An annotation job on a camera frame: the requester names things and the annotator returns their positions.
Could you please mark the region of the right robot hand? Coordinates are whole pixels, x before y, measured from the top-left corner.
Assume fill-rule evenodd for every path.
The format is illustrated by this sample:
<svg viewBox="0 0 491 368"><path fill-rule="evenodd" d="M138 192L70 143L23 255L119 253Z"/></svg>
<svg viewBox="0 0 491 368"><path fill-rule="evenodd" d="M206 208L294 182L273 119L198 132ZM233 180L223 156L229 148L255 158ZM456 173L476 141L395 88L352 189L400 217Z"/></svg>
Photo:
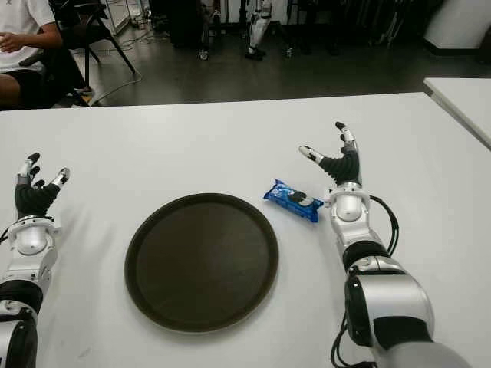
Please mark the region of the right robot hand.
<svg viewBox="0 0 491 368"><path fill-rule="evenodd" d="M334 180L337 186L345 183L355 183L362 186L360 155L354 134L342 122L337 121L335 126L341 132L340 138L344 144L340 148L341 157L325 156L306 145L301 145L298 151L304 157L316 163Z"/></svg>

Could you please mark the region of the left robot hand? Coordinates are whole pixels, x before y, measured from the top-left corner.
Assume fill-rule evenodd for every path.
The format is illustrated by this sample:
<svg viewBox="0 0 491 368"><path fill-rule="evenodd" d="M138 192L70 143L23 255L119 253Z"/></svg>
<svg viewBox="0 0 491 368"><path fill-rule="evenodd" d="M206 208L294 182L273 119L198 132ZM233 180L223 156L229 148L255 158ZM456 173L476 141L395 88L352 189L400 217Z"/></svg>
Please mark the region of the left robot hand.
<svg viewBox="0 0 491 368"><path fill-rule="evenodd" d="M36 165L40 157L39 153L32 153L24 160L17 173L14 196L18 220L28 216L45 217L70 179L71 171L64 167L48 184L43 180L33 183L32 180L40 172L40 167Z"/></svg>

